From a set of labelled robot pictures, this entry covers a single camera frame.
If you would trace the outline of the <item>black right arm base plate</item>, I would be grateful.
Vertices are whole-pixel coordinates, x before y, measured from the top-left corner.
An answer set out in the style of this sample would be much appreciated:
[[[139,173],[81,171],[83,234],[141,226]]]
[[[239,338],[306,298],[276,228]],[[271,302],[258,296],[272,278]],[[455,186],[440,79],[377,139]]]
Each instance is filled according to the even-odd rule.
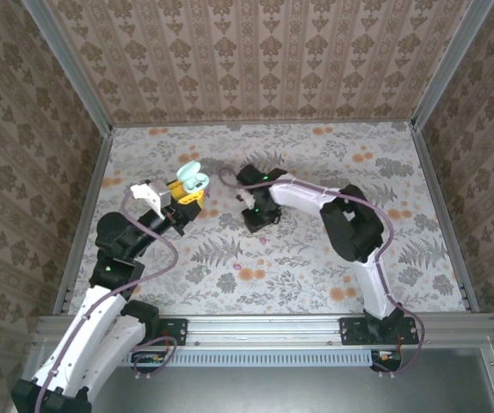
[[[396,322],[370,321],[365,317],[344,317],[339,319],[342,345],[416,345],[419,335],[415,320],[402,317]]]

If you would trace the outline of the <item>mint earbud charging case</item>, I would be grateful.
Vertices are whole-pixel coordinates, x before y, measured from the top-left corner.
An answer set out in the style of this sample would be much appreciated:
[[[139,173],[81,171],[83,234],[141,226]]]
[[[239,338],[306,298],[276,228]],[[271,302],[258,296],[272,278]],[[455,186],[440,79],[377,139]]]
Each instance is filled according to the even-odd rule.
[[[201,172],[201,163],[198,161],[185,163],[176,172],[176,177],[187,194],[204,190],[210,183],[209,176]]]

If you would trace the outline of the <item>grey metal sheet panel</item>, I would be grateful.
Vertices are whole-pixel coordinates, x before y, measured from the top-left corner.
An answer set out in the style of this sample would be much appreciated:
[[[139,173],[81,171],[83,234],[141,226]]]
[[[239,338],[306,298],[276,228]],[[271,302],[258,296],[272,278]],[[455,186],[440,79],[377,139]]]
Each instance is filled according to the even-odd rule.
[[[92,413],[494,413],[472,350],[425,350],[405,372],[360,367],[174,367],[150,379],[116,370]]]

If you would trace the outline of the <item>long aluminium mounting rail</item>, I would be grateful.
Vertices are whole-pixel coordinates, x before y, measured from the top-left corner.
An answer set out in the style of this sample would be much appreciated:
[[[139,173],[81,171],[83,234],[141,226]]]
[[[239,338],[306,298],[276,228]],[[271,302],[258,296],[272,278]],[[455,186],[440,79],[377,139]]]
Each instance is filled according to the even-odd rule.
[[[188,320],[184,349],[323,349],[323,348],[375,348],[393,349],[393,344],[343,344],[343,323],[340,319],[355,314],[304,315],[304,316],[177,316]],[[418,328],[419,343],[423,348],[485,348],[494,346],[494,317],[484,313],[438,312],[423,313],[425,335]],[[33,338],[35,348],[47,348],[46,354],[58,346],[71,323],[71,316],[41,317]],[[87,341],[92,347],[102,338],[111,335],[122,342],[134,337],[136,344],[144,337],[145,327],[136,318],[110,322],[107,333]]]

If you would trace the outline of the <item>small black controller board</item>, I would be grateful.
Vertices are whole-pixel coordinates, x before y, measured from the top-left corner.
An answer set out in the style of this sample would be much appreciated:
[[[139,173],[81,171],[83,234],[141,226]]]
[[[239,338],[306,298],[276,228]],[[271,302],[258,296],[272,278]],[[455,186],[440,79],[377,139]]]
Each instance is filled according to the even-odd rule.
[[[370,368],[377,373],[396,372],[400,369],[402,355],[398,350],[372,350]]]
[[[156,372],[167,358],[165,351],[139,351],[132,353],[130,363],[140,374],[152,374]]]

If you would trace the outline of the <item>aluminium frame post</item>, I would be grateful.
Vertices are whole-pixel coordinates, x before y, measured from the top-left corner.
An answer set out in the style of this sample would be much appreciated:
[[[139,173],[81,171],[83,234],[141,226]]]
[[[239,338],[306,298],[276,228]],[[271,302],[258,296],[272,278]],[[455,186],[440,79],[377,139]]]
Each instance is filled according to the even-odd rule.
[[[70,43],[66,39],[61,25],[57,22],[55,14],[50,10],[45,0],[22,0],[22,2],[64,70],[65,75],[69,78],[96,128],[105,139],[111,133],[112,121],[97,97],[96,91],[81,66],[77,54],[71,50]]]
[[[411,123],[416,130],[422,130],[432,115],[435,106],[460,66],[461,60],[475,39],[493,4],[494,0],[471,0],[429,81],[429,85],[411,116]]]

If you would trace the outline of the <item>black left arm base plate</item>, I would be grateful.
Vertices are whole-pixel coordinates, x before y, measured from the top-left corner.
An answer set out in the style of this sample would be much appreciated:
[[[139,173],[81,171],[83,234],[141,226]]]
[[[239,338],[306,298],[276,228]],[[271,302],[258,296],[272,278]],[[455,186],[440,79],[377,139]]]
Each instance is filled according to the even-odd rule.
[[[170,336],[177,341],[178,346],[186,343],[188,334],[188,320],[186,318],[159,318],[158,321],[150,321],[146,325],[145,344],[150,340]]]

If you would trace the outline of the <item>aluminium side rail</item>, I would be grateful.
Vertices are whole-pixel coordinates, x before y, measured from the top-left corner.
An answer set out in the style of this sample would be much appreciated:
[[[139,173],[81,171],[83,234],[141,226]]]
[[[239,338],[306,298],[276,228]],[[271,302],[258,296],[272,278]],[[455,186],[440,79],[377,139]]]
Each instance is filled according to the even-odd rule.
[[[62,314],[68,308],[68,293],[73,293],[73,288],[81,268],[83,253],[88,240],[97,199],[102,187],[102,180],[108,165],[112,144],[113,136],[112,132],[109,132],[109,134],[102,139],[100,151],[96,159],[96,165],[93,170],[88,191],[85,195],[77,230],[65,265],[65,271],[62,275],[59,291],[52,309],[53,315]]]
[[[450,262],[452,263],[454,275],[458,281],[465,306],[471,312],[480,312],[471,279],[466,269],[466,264],[460,250],[454,228],[448,214],[446,202],[442,195],[441,186],[437,178],[432,160],[425,144],[422,132],[408,123],[411,131],[411,137],[417,151],[417,155],[423,170],[425,180],[429,188],[429,194],[435,208],[438,223],[442,229],[444,243],[447,247]]]

